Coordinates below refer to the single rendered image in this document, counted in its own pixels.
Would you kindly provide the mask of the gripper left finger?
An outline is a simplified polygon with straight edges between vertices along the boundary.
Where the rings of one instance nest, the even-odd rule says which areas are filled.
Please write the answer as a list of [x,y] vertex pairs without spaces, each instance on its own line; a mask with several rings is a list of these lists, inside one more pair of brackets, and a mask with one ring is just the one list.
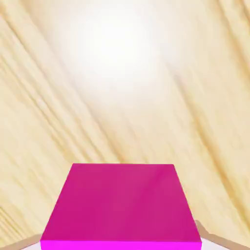
[[5,247],[5,250],[27,250],[31,246],[39,245],[41,234],[36,234]]

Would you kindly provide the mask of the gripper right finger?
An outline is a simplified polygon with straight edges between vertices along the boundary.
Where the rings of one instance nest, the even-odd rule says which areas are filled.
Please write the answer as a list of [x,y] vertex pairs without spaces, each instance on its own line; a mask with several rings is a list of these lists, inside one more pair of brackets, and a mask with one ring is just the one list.
[[249,247],[209,233],[198,220],[195,223],[202,240],[201,250],[250,250]]

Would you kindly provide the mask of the small magenta cube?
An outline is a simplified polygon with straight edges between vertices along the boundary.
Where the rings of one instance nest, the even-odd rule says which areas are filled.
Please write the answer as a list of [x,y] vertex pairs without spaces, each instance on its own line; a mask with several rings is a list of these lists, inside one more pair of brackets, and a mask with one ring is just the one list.
[[174,165],[73,164],[41,250],[201,250]]

